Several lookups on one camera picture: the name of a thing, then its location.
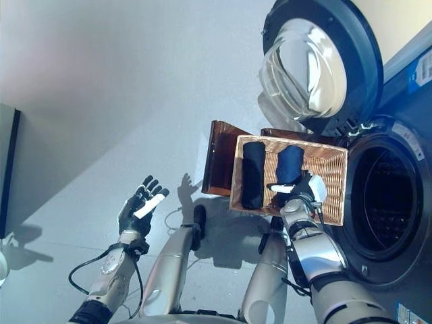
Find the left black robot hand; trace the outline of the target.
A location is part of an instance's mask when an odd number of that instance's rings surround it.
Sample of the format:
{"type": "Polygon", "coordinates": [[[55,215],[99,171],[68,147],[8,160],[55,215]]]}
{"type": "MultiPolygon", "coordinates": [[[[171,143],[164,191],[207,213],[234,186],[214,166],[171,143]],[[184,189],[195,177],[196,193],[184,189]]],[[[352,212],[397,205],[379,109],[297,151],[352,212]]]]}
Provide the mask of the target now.
{"type": "Polygon", "coordinates": [[[145,238],[151,230],[151,220],[157,206],[169,195],[152,175],[148,175],[124,203],[119,216],[119,234],[136,232],[145,238]]]}

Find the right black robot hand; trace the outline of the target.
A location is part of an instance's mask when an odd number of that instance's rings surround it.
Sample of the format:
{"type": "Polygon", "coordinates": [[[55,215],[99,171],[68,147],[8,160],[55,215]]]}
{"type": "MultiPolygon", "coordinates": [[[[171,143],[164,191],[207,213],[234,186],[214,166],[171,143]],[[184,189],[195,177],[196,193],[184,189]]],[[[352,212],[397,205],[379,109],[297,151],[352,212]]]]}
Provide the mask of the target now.
{"type": "Polygon", "coordinates": [[[322,177],[309,172],[300,175],[291,183],[267,184],[267,188],[275,192],[275,199],[279,205],[284,205],[286,201],[300,195],[305,195],[318,203],[323,203],[327,197],[322,177]]]}

